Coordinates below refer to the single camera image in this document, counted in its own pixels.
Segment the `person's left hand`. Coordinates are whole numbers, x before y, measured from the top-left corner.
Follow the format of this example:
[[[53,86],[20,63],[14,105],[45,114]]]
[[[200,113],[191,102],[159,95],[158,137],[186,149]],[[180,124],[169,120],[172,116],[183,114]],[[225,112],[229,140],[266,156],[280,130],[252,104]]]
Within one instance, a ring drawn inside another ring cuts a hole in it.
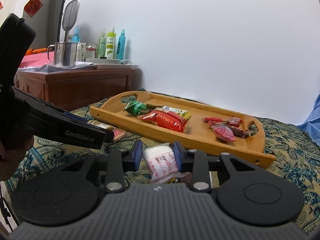
[[[12,177],[28,150],[34,145],[34,137],[27,139],[24,144],[14,150],[6,150],[1,143],[1,181]]]

